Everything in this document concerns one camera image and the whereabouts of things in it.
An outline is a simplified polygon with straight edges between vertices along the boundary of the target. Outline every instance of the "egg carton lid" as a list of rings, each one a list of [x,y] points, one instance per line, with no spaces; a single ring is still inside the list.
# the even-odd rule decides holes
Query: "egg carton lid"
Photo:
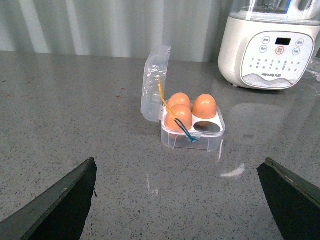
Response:
[[[155,47],[146,60],[143,73],[141,113],[148,121],[159,122],[162,100],[159,91],[159,79],[165,91],[168,62],[171,46]]]

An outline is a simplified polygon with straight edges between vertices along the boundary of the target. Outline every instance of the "plastic egg carton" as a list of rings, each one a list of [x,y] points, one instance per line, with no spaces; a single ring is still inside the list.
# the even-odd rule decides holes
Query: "plastic egg carton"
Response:
[[[165,126],[167,116],[166,107],[163,105],[159,84],[161,80],[162,90],[165,91],[169,56],[171,47],[160,45],[155,47],[144,66],[141,113],[148,121],[159,123],[161,121],[161,141],[168,148],[201,149],[208,152],[219,148],[226,126],[219,107],[217,114],[210,119],[192,117],[192,128],[189,130],[192,137],[198,141],[191,142],[182,132],[170,130]],[[200,127],[199,122],[210,122],[209,126]]]
[[[210,119],[201,119],[192,115],[192,128],[189,133],[198,141],[191,142],[187,135],[182,132],[177,132],[165,126],[167,116],[167,108],[163,106],[161,117],[161,141],[168,148],[186,148],[186,149],[200,149],[208,152],[215,151],[219,148],[226,125],[219,107],[215,117]],[[208,126],[199,126],[199,122],[209,122]]]

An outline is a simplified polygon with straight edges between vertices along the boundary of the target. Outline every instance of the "button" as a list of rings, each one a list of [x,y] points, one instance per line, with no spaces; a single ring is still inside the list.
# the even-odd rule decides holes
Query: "button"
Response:
[[[298,55],[300,53],[300,48],[296,47],[295,49],[293,49],[292,54],[294,56]]]
[[[266,51],[268,50],[267,46],[266,45],[262,45],[259,49],[260,53],[265,53]]]
[[[303,40],[302,38],[300,38],[298,41],[295,42],[295,45],[296,45],[297,47],[301,47],[304,43],[305,43],[305,40]]]
[[[285,48],[284,48],[283,46],[278,46],[278,47],[276,48],[276,50],[275,50],[275,53],[276,53],[277,55],[281,55],[281,54],[284,53],[284,51],[285,51]]]
[[[263,43],[263,44],[268,44],[268,43],[270,43],[270,37],[269,37],[269,36],[265,36],[264,38],[262,38],[262,43]]]

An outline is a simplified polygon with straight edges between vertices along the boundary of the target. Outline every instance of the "white appliance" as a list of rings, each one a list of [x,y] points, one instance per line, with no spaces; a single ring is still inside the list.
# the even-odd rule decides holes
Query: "white appliance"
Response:
[[[219,70],[234,86],[291,88],[319,49],[319,31],[320,0],[234,0]]]

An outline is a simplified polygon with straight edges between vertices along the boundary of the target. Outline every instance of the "granite countertop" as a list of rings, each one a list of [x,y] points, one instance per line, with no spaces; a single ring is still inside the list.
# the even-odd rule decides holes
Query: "granite countertop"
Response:
[[[226,130],[217,151],[169,149],[140,112],[145,63],[0,52],[0,221],[94,157],[81,239],[282,239],[257,167],[271,157],[320,187],[320,83],[236,88],[214,63],[170,61],[165,98],[212,94]]]

